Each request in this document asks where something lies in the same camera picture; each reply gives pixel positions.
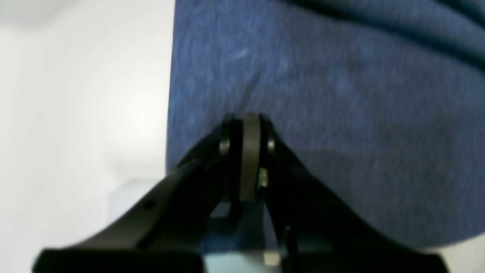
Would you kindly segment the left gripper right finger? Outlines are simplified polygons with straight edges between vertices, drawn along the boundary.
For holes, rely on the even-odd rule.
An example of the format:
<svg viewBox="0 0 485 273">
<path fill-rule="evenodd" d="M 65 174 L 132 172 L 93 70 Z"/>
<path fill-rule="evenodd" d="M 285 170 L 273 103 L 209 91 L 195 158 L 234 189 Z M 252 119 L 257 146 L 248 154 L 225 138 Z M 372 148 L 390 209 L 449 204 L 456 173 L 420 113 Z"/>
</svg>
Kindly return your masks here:
<svg viewBox="0 0 485 273">
<path fill-rule="evenodd" d="M 446 273 L 377 232 L 315 178 L 262 115 L 242 118 L 241 201 L 262 200 L 284 273 Z"/>
</svg>

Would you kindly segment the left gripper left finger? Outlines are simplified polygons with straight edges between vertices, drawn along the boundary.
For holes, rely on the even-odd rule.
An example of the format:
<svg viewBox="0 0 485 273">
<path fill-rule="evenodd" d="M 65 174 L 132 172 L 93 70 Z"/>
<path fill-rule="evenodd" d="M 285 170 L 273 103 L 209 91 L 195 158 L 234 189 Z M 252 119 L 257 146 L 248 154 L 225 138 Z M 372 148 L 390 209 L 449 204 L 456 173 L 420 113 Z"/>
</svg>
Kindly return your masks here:
<svg viewBox="0 0 485 273">
<path fill-rule="evenodd" d="M 226 115 L 168 176 L 88 239 L 44 249 L 34 273 L 204 273 L 199 248 L 221 202 L 239 199 L 243 123 Z"/>
</svg>

